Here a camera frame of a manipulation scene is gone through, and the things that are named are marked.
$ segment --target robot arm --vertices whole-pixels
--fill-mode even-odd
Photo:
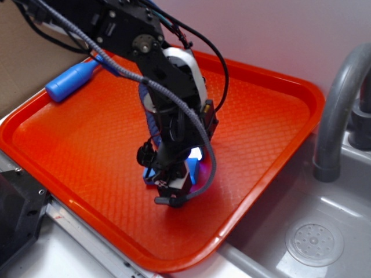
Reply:
[[[36,22],[63,25],[39,1],[13,0],[22,4]],[[161,17],[139,0],[45,0],[72,21],[100,47],[134,61],[143,76],[169,89],[192,109],[210,140],[218,124],[212,100],[208,100],[203,77],[190,49],[171,47],[161,30]],[[157,184],[156,203],[179,206],[170,200],[185,197],[190,178],[184,163],[191,148],[204,140],[195,125],[170,98],[145,86],[143,99],[161,137],[155,151],[150,140],[139,148],[137,161],[149,169],[146,179]]]

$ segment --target gray braided cable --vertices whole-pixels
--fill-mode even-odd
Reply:
[[[152,88],[153,90],[163,94],[164,96],[168,97],[170,100],[172,100],[190,119],[192,124],[196,127],[198,132],[200,133],[200,136],[205,144],[206,149],[209,152],[211,163],[212,163],[212,169],[210,171],[210,176],[205,183],[205,185],[200,188],[199,190],[187,194],[182,199],[190,200],[196,196],[199,196],[200,194],[203,194],[208,188],[211,186],[213,179],[215,177],[216,173],[216,158],[213,151],[213,148],[211,146],[210,140],[208,135],[206,134],[205,128],[201,121],[199,120],[197,114],[188,107],[188,105],[181,100],[179,97],[177,97],[174,93],[172,93],[169,89],[163,87],[161,84],[156,83],[146,77],[143,77],[139,74],[135,74],[134,72],[128,71],[126,68],[120,66],[117,64],[109,55],[106,54],[106,52],[92,39],[90,39],[81,29],[79,29],[75,24],[70,22],[68,19],[66,19],[64,16],[62,16],[59,12],[54,10],[52,7],[50,7],[47,3],[45,3],[43,0],[32,0],[35,3],[38,3],[41,5],[44,9],[46,9],[56,20],[58,20],[66,29],[68,29],[70,32],[78,35],[83,41],[85,41],[93,50],[95,50],[101,57],[104,59],[107,65],[109,65],[111,68],[117,70],[120,72],[124,77],[131,79],[133,81],[144,83],[148,87]]]

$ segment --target cardboard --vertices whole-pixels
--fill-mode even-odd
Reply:
[[[47,28],[43,31],[64,42],[70,40]],[[0,118],[84,58],[41,38],[12,1],[0,2]]]

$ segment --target white wall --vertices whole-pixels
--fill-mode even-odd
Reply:
[[[346,55],[371,41],[370,0],[155,2],[206,35],[226,58],[303,78],[324,94]],[[195,49],[209,52],[198,41]]]

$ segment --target gray sink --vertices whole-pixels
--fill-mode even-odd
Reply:
[[[340,178],[319,182],[312,176],[314,139],[220,250],[239,254],[229,259],[252,277],[371,277],[371,155],[343,145]]]

